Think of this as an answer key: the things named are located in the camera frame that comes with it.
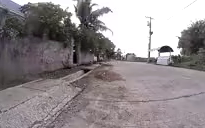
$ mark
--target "sidewalk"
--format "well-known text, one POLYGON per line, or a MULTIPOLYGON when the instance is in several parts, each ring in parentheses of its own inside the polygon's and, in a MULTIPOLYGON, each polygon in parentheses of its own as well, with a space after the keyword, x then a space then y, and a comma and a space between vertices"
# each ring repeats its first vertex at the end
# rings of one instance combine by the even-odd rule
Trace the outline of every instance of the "sidewalk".
POLYGON ((31 128, 48 120, 81 91, 69 83, 84 75, 81 70, 64 78, 40 79, 0 91, 1 127, 31 128))

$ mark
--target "road crack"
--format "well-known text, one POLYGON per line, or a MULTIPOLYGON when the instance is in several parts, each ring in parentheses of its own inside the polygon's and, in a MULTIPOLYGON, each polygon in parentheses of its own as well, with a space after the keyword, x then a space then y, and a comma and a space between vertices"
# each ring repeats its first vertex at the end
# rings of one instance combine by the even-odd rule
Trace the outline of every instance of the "road crack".
POLYGON ((178 100, 178 99, 183 99, 183 98, 190 98, 194 96, 199 96, 203 95, 205 92, 200 92, 200 93, 195 93, 195 94, 189 94, 189 95, 183 95, 183 96, 178 96, 178 97, 172 97, 172 98, 166 98, 166 99, 154 99, 154 100, 130 100, 130 101, 123 101, 123 100, 104 100, 104 99, 90 99, 87 98, 86 100, 89 101, 100 101, 100 102, 121 102, 121 103, 150 103, 150 102, 164 102, 164 101, 173 101, 173 100, 178 100))

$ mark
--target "vegetation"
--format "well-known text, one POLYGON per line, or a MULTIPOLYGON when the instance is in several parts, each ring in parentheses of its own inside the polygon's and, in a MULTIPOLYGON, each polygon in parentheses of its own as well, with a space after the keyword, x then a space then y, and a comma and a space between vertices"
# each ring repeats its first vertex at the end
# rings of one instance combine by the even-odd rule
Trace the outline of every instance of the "vegetation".
POLYGON ((90 0, 77 1, 75 9, 80 20, 79 26, 71 22, 72 14, 67 9, 51 2, 25 4, 21 7, 24 17, 0 10, 0 37, 11 40, 35 36, 65 45, 74 39, 75 45, 81 50, 110 58, 114 54, 115 45, 101 33, 110 29, 99 17, 112 11, 108 7, 93 10, 96 5, 90 0))
POLYGON ((114 53, 114 44, 108 38, 104 37, 102 31, 110 30, 105 23, 99 20, 100 16, 112 12, 110 8, 103 7, 93 10, 97 4, 91 3, 91 0, 76 0, 76 16, 80 21, 79 28, 79 47, 85 51, 93 52, 97 57, 106 55, 110 58, 114 53))
POLYGON ((205 70, 205 20, 195 21, 181 32, 178 48, 182 55, 172 57, 175 66, 205 70))

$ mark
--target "roof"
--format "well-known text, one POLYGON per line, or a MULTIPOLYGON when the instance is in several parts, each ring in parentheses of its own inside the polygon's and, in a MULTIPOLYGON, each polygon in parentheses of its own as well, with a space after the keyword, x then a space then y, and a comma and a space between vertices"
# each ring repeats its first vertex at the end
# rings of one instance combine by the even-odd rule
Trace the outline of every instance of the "roof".
POLYGON ((160 53, 164 53, 164 52, 174 52, 174 50, 170 47, 170 46, 162 46, 158 49, 158 51, 160 53))
POLYGON ((0 0, 0 5, 14 13, 22 14, 22 12, 20 11, 21 5, 13 2, 12 0, 0 0))

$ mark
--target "utility pole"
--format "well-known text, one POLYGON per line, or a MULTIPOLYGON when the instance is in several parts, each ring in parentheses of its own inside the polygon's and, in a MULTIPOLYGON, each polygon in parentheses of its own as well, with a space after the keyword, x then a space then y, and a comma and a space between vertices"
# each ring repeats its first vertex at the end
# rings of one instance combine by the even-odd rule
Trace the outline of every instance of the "utility pole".
POLYGON ((148 44, 148 60, 147 62, 149 63, 150 62, 150 50, 151 50, 151 37, 152 37, 152 20, 153 18, 152 17, 147 17, 146 18, 149 18, 149 23, 147 26, 149 26, 149 44, 148 44))

